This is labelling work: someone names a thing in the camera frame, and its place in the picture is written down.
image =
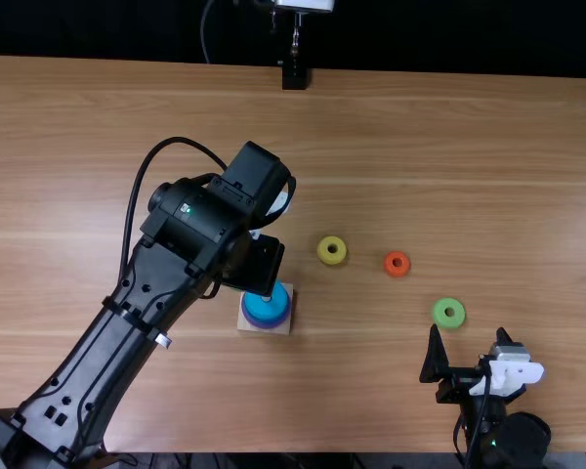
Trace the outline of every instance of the black cable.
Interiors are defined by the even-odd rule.
[[[204,38],[204,29],[206,27],[206,18],[208,17],[208,12],[213,6],[213,3],[215,3],[215,0],[206,0],[206,4],[204,5],[204,9],[202,10],[202,16],[199,19],[199,43],[202,46],[202,54],[204,54],[204,61],[207,64],[210,64],[211,61],[208,57],[208,51],[206,50],[206,39]]]
[[[366,469],[364,467],[364,464],[362,464],[362,461],[360,460],[360,458],[358,457],[358,455],[356,453],[354,453],[354,461],[360,467],[360,469]]]
[[[486,408],[488,407],[488,397],[490,396],[490,367],[487,365],[484,371],[484,398],[481,401],[480,412],[478,412],[478,420],[473,428],[471,441],[469,442],[469,448],[467,449],[467,455],[465,456],[465,469],[471,468],[471,459],[473,459],[473,451],[476,447],[477,442],[480,440],[480,427],[481,421],[484,419]]]
[[[201,152],[209,156],[213,161],[215,161],[224,171],[228,168],[226,163],[222,161],[222,159],[217,156],[213,151],[209,150],[202,144],[198,142],[188,139],[186,137],[170,137],[169,139],[165,139],[162,142],[156,144],[156,146],[149,151],[146,158],[144,159],[143,163],[137,171],[137,176],[135,177],[135,182],[133,184],[133,189],[130,192],[130,197],[128,198],[128,209],[126,210],[126,221],[124,222],[124,236],[121,245],[121,257],[119,261],[119,280],[124,278],[124,274],[126,273],[126,267],[128,267],[128,255],[130,251],[130,235],[131,231],[133,230],[133,219],[135,218],[135,207],[137,206],[137,197],[139,196],[139,189],[141,188],[141,182],[144,180],[144,175],[146,174],[147,167],[152,162],[154,157],[165,147],[168,147],[172,144],[185,144],[189,145],[190,147],[194,147],[195,149],[199,149]]]
[[[465,458],[462,455],[460,448],[458,447],[458,434],[460,433],[460,427],[462,427],[463,421],[464,417],[462,412],[460,412],[460,415],[458,415],[458,420],[456,420],[456,425],[453,427],[453,447],[456,448],[456,459],[458,459],[458,462],[461,466],[465,465]]]
[[[213,279],[213,287],[211,288],[211,292],[208,295],[200,296],[200,299],[211,300],[211,299],[215,298],[215,295],[217,295],[217,292],[219,291],[220,286],[222,286],[222,277],[216,276]]]
[[[130,457],[132,457],[132,458],[133,458],[133,462],[129,462],[129,461],[127,461],[127,460],[123,459],[123,458],[122,458],[122,457],[120,457],[120,456],[122,456],[122,457],[123,457],[123,456],[130,456]],[[129,466],[137,467],[137,466],[139,465],[139,460],[138,460],[138,459],[137,459],[137,458],[136,458],[134,455],[132,455],[132,454],[131,454],[131,453],[129,453],[129,452],[124,452],[124,453],[122,453],[122,454],[118,454],[118,455],[116,455],[116,456],[115,456],[115,458],[116,458],[118,461],[121,461],[121,462],[123,462],[124,464],[128,464]]]
[[[174,457],[176,458],[176,462],[178,463],[178,467],[180,469],[190,469],[191,459],[193,457],[192,453],[189,453],[189,454],[185,453],[185,462],[184,463],[183,463],[183,461],[181,461],[180,457],[178,456],[178,454],[176,452],[174,453]]]

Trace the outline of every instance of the orange ring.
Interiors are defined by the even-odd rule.
[[[384,258],[384,270],[392,277],[403,277],[410,271],[410,259],[401,251],[391,251]]]

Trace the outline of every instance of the wood grain surface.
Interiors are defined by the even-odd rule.
[[[586,450],[586,80],[0,58],[0,407],[60,363],[112,290],[146,152],[183,135],[230,161],[248,140],[298,178],[267,229],[295,284],[291,336],[242,335],[238,293],[190,308],[108,429],[111,450],[451,451],[458,408],[419,384],[430,310],[475,364],[504,326],[546,368],[511,410]],[[169,148],[146,176],[217,168]],[[315,256],[342,237],[345,265]],[[405,278],[382,268],[390,250]]]

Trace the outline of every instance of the wooden base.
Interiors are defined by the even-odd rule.
[[[267,334],[280,334],[280,335],[289,335],[289,332],[291,330],[291,317],[293,316],[293,295],[295,294],[295,291],[293,290],[293,285],[291,283],[283,283],[282,286],[284,287],[284,289],[286,290],[286,292],[289,295],[289,300],[291,302],[291,311],[289,312],[289,315],[286,317],[286,320],[276,326],[273,327],[271,329],[262,329],[260,327],[256,327],[255,325],[251,324],[246,318],[245,315],[243,315],[243,308],[241,306],[241,302],[243,301],[243,293],[241,293],[241,297],[239,299],[239,303],[238,303],[238,320],[236,322],[236,328],[238,330],[249,330],[252,332],[264,332]]]

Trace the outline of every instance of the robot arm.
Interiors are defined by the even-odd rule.
[[[143,236],[84,335],[32,396],[0,409],[0,467],[86,465],[154,347],[170,345],[167,331],[211,283],[211,295],[220,283],[271,294],[284,246],[249,230],[277,218],[267,213],[287,183],[290,200],[288,169],[250,142],[221,177],[159,187]]]
[[[475,367],[449,366],[439,328],[432,326],[419,381],[439,382],[437,403],[460,405],[454,444],[465,469],[543,467],[551,441],[549,426],[530,413],[506,414],[506,405],[525,392],[525,384],[538,382],[543,371],[503,327],[497,329],[497,341],[489,354],[480,355]],[[457,445],[460,426],[467,440],[464,457]]]

